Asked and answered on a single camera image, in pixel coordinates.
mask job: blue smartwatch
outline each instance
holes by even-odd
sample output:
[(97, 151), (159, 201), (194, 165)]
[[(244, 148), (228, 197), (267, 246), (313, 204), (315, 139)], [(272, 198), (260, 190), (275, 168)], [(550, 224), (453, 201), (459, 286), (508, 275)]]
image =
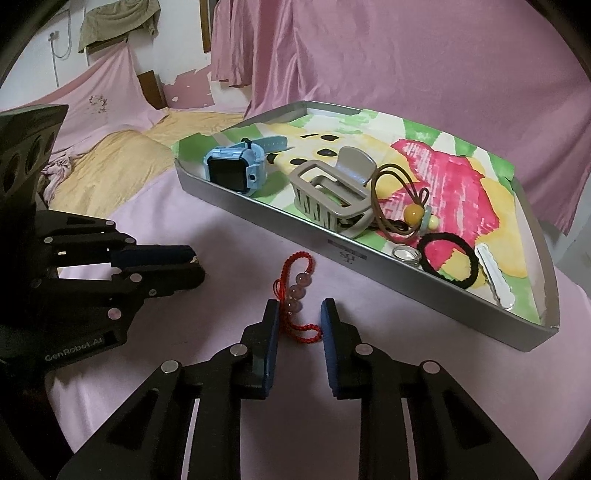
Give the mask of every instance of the blue smartwatch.
[(260, 189), (267, 180), (266, 154), (286, 148), (287, 137), (282, 135), (256, 140), (243, 138), (242, 142), (235, 145), (216, 147), (203, 159), (205, 179), (249, 196)]

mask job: brown hair tie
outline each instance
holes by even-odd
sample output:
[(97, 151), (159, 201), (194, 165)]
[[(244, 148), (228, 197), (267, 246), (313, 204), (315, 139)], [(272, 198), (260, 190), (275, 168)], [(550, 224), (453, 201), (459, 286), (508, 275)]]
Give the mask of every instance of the brown hair tie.
[[(393, 168), (399, 170), (400, 172), (402, 172), (404, 177), (406, 177), (406, 181), (397, 172), (392, 170), (386, 170), (386, 168)], [(390, 241), (396, 244), (404, 243), (396, 237), (394, 237), (393, 235), (391, 235), (391, 232), (401, 236), (411, 236), (420, 228), (421, 222), (419, 221), (418, 225), (414, 226), (408, 225), (408, 229), (403, 229), (400, 228), (401, 220), (390, 221), (386, 218), (386, 216), (384, 215), (384, 211), (382, 210), (382, 206), (379, 204), (378, 194), (375, 191), (379, 178), (384, 175), (391, 175), (395, 177), (402, 184), (404, 189), (408, 192), (408, 195), (413, 200), (414, 204), (419, 205), (423, 208), (423, 212), (427, 200), (429, 198), (429, 190), (423, 187), (417, 192), (417, 189), (415, 188), (414, 183), (407, 171), (404, 170), (401, 166), (396, 165), (394, 163), (386, 163), (385, 165), (378, 167), (371, 177), (371, 206), (372, 210), (374, 211), (375, 222), (378, 225), (378, 228)]]

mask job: yellow bedsheet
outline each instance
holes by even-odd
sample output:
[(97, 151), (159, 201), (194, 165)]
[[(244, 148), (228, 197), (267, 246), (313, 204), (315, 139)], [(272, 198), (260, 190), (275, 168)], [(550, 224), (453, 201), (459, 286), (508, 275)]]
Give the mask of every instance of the yellow bedsheet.
[(143, 134), (127, 130), (108, 135), (74, 160), (72, 174), (57, 188), (50, 209), (106, 218), (173, 166), (173, 143), (195, 133), (217, 133), (241, 120), (242, 115), (228, 113), (170, 111)]

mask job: watch face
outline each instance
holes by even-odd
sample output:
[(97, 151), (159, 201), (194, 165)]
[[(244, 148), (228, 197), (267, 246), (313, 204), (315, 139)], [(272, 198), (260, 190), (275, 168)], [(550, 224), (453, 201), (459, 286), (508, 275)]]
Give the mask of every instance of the watch face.
[(234, 190), (234, 192), (248, 192), (246, 186), (246, 167), (248, 164), (242, 158), (238, 160), (210, 158), (207, 165), (211, 182), (229, 190)]

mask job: red string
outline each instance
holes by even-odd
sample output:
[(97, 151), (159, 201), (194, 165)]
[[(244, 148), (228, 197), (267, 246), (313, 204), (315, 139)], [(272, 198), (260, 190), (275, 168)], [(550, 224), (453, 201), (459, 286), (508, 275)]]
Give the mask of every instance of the red string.
[[(310, 255), (308, 252), (296, 252), (283, 264), (281, 276), (273, 282), (273, 292), (275, 293), (277, 300), (280, 302), (279, 315), (283, 329), (298, 342), (316, 343), (322, 338), (322, 329), (320, 326), (315, 325), (314, 323), (308, 323), (307, 325), (296, 325), (291, 321), (291, 316), (285, 306), (287, 303), (287, 282), (289, 281), (290, 268), (294, 262), (300, 258), (308, 259), (308, 267), (306, 268), (305, 272), (308, 275), (312, 274), (314, 271), (314, 259), (312, 258), (312, 255)], [(302, 337), (297, 334), (297, 332), (309, 332), (311, 330), (316, 332), (316, 335), (311, 338)]]

